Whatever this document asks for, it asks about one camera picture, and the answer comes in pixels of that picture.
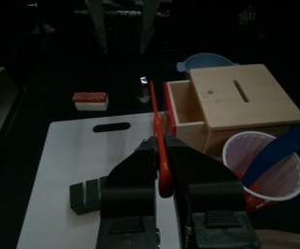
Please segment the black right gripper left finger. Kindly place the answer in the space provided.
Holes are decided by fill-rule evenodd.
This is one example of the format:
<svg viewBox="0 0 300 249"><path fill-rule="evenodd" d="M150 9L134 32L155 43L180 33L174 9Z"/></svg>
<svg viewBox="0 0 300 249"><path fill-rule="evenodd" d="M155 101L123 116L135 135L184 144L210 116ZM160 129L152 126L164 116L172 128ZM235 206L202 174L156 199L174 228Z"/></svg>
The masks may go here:
<svg viewBox="0 0 300 249"><path fill-rule="evenodd" d="M100 189L95 249L158 249L155 159L150 137L111 170Z"/></svg>

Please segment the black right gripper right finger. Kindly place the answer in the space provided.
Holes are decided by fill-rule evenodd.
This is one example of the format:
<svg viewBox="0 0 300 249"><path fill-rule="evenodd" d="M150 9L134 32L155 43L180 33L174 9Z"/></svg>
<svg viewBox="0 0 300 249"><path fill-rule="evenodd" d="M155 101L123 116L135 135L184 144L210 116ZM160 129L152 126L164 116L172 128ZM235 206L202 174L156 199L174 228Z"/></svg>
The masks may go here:
<svg viewBox="0 0 300 249"><path fill-rule="evenodd" d="M240 181L227 167L166 135L182 249L260 249Z"/></svg>

